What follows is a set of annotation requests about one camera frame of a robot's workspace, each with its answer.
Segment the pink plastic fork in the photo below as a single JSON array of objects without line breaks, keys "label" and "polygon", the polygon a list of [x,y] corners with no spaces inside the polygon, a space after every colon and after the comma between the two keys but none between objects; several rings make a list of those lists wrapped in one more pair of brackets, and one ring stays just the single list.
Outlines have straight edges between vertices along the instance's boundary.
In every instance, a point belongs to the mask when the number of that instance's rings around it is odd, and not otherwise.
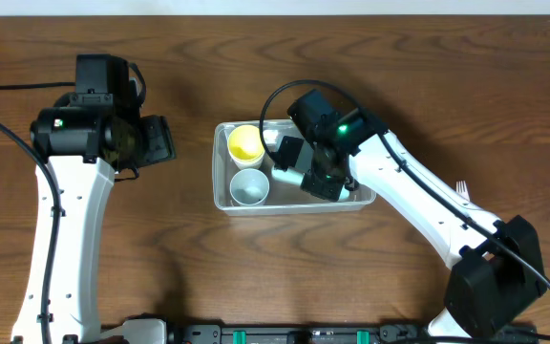
[{"label": "pink plastic fork", "polygon": [[470,193],[465,181],[457,181],[455,183],[455,192],[462,197],[464,200],[470,200]]}]

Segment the yellow cup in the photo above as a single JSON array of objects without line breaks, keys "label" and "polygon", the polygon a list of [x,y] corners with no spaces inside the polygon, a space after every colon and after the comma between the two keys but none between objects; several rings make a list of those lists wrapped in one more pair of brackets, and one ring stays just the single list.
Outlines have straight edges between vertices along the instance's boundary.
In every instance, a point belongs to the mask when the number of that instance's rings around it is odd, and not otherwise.
[{"label": "yellow cup", "polygon": [[255,125],[241,125],[229,135],[228,153],[240,169],[259,169],[262,165],[265,150],[261,141],[259,128]]}]

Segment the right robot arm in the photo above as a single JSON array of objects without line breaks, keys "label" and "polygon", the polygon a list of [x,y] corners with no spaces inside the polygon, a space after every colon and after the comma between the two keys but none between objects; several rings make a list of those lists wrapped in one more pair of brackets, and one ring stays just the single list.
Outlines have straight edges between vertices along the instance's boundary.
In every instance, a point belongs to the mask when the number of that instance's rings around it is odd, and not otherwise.
[{"label": "right robot arm", "polygon": [[493,339],[548,289],[539,237],[520,216],[504,222],[457,194],[375,116],[342,116],[327,105],[291,105],[288,115],[313,150],[300,187],[336,202],[366,186],[433,246],[451,274],[432,337]]}]

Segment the pale grey cup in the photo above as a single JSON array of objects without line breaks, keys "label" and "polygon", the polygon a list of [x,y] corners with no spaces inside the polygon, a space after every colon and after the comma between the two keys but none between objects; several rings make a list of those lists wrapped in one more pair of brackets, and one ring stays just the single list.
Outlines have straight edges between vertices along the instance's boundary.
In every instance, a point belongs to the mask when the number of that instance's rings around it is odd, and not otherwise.
[{"label": "pale grey cup", "polygon": [[247,168],[233,176],[229,191],[232,199],[241,206],[264,205],[270,191],[270,182],[262,171]]}]

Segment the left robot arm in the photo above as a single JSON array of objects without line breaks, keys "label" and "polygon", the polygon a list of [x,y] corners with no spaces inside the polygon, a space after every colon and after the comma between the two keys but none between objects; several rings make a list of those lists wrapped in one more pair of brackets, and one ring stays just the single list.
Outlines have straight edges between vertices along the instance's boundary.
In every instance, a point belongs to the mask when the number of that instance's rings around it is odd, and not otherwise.
[{"label": "left robot arm", "polygon": [[175,158],[163,116],[144,117],[145,81],[110,54],[76,59],[74,90],[43,109],[30,134],[38,213],[30,277],[13,343],[165,343],[165,320],[140,315],[105,329],[97,306],[101,229],[117,179]]}]

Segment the mint green spoon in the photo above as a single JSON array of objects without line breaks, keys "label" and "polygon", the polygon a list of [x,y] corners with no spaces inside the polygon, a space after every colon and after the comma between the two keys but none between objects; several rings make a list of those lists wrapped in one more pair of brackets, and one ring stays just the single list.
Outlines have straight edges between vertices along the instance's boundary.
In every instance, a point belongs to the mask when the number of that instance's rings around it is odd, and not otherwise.
[{"label": "mint green spoon", "polygon": [[[293,168],[288,168],[287,170],[279,169],[277,167],[271,168],[271,177],[281,183],[287,183],[294,186],[301,186],[305,174],[299,171],[294,170]],[[339,199],[337,202],[345,201],[349,198],[350,191],[343,188],[341,190]]]}]

